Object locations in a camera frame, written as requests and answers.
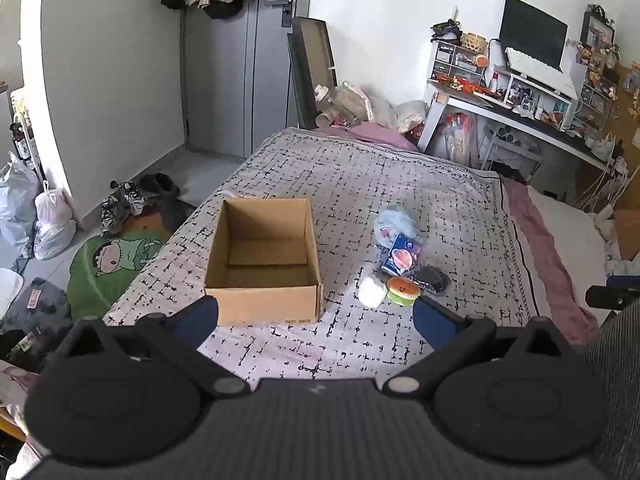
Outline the leaning framed board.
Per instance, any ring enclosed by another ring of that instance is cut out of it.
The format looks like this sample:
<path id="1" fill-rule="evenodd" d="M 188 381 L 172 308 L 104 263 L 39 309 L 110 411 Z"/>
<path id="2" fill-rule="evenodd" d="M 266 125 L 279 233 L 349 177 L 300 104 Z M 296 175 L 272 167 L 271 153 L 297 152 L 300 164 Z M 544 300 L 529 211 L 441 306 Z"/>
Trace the leaning framed board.
<path id="1" fill-rule="evenodd" d="M 292 18 L 288 34 L 297 122 L 304 129 L 316 128 L 318 108 L 314 88 L 337 86 L 334 57 L 325 21 Z"/>

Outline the brown cardboard box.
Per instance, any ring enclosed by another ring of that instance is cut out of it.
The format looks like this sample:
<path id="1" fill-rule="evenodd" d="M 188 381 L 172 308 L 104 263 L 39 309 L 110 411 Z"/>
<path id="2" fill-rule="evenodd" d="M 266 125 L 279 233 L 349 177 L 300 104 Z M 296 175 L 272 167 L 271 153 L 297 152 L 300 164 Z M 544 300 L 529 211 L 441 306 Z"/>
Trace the brown cardboard box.
<path id="1" fill-rule="evenodd" d="M 226 198 L 204 278 L 222 326 L 310 324 L 323 285 L 306 198 Z"/>

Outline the black white patterned blanket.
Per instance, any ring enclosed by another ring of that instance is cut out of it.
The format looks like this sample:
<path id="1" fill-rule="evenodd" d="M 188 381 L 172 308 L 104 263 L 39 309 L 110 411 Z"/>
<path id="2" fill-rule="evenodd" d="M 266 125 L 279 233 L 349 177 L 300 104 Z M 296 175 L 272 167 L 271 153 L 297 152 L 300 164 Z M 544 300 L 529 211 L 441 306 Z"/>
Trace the black white patterned blanket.
<path id="1" fill-rule="evenodd" d="M 522 326 L 549 308 L 525 236 L 492 172 L 338 136 L 286 129 L 270 136 L 168 240 L 106 314 L 130 325 L 171 314 L 203 295 L 218 210 L 231 197 L 309 200 L 323 282 L 316 324 L 221 327 L 202 352 L 249 382 L 266 377 L 384 379 L 426 356 L 409 308 L 363 307 L 360 280 L 380 261 L 378 213 L 403 206 L 418 225 L 422 256 L 445 271 L 440 303 Z"/>

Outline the grey door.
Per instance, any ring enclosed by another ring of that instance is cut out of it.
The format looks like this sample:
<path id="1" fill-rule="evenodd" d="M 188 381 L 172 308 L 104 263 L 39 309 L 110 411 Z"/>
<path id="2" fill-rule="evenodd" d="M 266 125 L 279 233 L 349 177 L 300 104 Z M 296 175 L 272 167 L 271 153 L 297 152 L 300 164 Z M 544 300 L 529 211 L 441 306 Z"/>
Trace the grey door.
<path id="1" fill-rule="evenodd" d="M 228 20 L 180 16 L 186 147 L 247 158 L 270 134 L 297 124 L 288 35 L 310 0 L 245 0 Z"/>

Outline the hamburger plush toy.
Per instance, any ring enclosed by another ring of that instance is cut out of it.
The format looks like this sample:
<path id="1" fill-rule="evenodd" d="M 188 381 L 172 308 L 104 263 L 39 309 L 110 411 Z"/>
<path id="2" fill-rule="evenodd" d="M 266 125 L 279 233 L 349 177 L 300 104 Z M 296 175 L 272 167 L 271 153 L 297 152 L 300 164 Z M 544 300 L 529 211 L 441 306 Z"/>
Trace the hamburger plush toy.
<path id="1" fill-rule="evenodd" d="M 400 276 L 390 278 L 386 287 L 388 299 L 398 306 L 411 307 L 421 296 L 421 289 L 416 284 Z"/>

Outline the white desk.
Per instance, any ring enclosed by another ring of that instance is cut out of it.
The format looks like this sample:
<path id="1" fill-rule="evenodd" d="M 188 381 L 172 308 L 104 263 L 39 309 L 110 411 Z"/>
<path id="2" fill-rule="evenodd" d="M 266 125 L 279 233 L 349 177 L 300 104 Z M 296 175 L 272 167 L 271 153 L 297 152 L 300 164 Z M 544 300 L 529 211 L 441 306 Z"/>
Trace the white desk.
<path id="1" fill-rule="evenodd" d="M 486 119 L 502 122 L 516 130 L 523 131 L 529 136 L 551 144 L 601 171 L 611 172 L 615 168 L 615 162 L 602 162 L 601 159 L 594 156 L 584 141 L 571 138 L 566 132 L 556 130 L 544 122 L 518 116 L 500 105 L 490 104 L 479 96 L 450 89 L 438 82 L 430 81 L 427 88 L 432 90 L 432 98 L 430 104 L 428 104 L 424 127 L 418 140 L 418 150 L 422 153 L 427 151 L 431 140 L 434 138 L 437 126 L 442 121 L 445 108 L 451 106 Z"/>

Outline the white plastic bag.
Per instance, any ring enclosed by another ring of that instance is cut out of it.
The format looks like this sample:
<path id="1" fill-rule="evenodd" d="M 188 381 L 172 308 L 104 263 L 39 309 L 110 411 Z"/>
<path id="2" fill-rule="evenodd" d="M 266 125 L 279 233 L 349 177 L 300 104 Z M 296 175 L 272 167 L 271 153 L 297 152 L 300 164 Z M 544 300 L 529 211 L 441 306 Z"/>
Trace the white plastic bag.
<path id="1" fill-rule="evenodd" d="M 37 211 L 35 199 L 40 182 L 13 152 L 1 168 L 1 235 L 23 258 L 32 258 Z"/>
<path id="2" fill-rule="evenodd" d="M 43 181 L 43 191 L 36 197 L 35 206 L 34 255 L 40 261 L 49 260 L 70 246 L 76 233 L 76 221 L 64 192 L 51 188 L 47 180 Z"/>

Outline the white soft block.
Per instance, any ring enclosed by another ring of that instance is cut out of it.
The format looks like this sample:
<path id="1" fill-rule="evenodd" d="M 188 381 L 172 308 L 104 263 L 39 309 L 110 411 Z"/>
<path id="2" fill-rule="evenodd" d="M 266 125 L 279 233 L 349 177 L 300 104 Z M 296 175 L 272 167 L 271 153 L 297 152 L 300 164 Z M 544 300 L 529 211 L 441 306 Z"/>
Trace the white soft block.
<path id="1" fill-rule="evenodd" d="M 357 298 L 360 304 L 368 309 L 378 308 L 386 296 L 387 287 L 385 283 L 375 275 L 366 275 L 358 286 Z"/>

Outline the clear plastic jar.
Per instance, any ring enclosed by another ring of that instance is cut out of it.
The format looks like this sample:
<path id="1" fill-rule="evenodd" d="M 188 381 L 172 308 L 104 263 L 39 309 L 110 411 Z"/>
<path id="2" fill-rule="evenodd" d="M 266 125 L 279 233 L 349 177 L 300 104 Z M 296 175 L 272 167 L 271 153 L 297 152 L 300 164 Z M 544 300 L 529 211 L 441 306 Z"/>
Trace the clear plastic jar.
<path id="1" fill-rule="evenodd" d="M 314 122 L 318 128 L 346 126 L 349 123 L 348 110 L 337 101 L 327 86 L 317 84 L 314 87 L 314 100 L 318 110 Z"/>

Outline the blue plush toy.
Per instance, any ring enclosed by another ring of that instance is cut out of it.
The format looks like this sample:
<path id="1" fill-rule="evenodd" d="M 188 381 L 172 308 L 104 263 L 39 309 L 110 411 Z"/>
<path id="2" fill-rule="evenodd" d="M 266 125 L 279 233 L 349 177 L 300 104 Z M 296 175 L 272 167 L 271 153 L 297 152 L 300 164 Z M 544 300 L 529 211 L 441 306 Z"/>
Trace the blue plush toy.
<path id="1" fill-rule="evenodd" d="M 373 235 L 378 246 L 390 249 L 393 247 L 398 235 L 422 240 L 423 236 L 418 224 L 408 213 L 408 210 L 400 205 L 392 205 L 383 209 L 375 219 Z"/>

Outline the black computer monitor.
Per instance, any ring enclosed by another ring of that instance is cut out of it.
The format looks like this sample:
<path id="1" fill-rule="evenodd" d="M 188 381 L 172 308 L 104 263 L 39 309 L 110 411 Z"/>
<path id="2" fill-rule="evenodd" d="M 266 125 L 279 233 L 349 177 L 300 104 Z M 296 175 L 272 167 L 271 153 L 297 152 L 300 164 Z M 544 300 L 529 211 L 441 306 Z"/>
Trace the black computer monitor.
<path id="1" fill-rule="evenodd" d="M 567 24 L 522 0 L 504 0 L 499 41 L 536 58 L 556 70 L 560 68 Z"/>

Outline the pink bed sheet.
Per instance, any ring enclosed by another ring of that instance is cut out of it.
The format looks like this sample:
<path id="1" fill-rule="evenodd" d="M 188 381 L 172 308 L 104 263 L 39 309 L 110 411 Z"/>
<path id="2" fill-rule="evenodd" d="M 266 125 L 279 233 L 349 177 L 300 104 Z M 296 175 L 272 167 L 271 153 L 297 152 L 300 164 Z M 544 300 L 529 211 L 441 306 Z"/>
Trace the pink bed sheet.
<path id="1" fill-rule="evenodd" d="M 511 216 L 527 240 L 539 281 L 544 285 L 550 318 L 572 346 L 582 346 L 597 333 L 597 319 L 576 301 L 573 280 L 526 186 L 507 178 L 501 181 Z"/>

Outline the planet print tissue pack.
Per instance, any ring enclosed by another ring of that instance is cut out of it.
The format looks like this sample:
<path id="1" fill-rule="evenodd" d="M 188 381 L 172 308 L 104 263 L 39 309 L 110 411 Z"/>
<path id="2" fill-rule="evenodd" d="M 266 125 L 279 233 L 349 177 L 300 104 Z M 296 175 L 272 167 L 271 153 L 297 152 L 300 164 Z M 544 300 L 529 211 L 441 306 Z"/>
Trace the planet print tissue pack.
<path id="1" fill-rule="evenodd" d="M 418 264 L 421 244 L 405 234 L 398 234 L 381 263 L 381 270 L 391 276 L 403 276 Z"/>

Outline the black fabric pouch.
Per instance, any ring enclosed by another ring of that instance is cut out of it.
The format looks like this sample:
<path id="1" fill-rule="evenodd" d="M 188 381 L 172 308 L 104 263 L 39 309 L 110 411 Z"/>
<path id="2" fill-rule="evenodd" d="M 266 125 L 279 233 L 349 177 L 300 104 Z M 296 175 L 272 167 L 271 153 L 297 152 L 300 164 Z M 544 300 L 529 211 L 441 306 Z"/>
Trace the black fabric pouch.
<path id="1" fill-rule="evenodd" d="M 442 295 L 450 285 L 449 276 L 437 266 L 422 264 L 416 266 L 406 274 L 406 279 L 412 281 L 424 292 L 432 295 Z"/>

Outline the white desk shelf organizer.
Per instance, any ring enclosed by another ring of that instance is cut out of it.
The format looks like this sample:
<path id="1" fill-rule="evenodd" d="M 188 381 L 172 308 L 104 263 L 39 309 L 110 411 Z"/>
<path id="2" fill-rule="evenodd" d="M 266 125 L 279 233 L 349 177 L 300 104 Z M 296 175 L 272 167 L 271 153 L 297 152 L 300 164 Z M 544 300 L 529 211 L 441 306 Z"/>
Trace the white desk shelf organizer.
<path id="1" fill-rule="evenodd" d="M 431 58 L 431 78 L 459 77 L 477 84 L 485 69 L 478 65 L 480 55 L 447 41 L 435 41 Z"/>

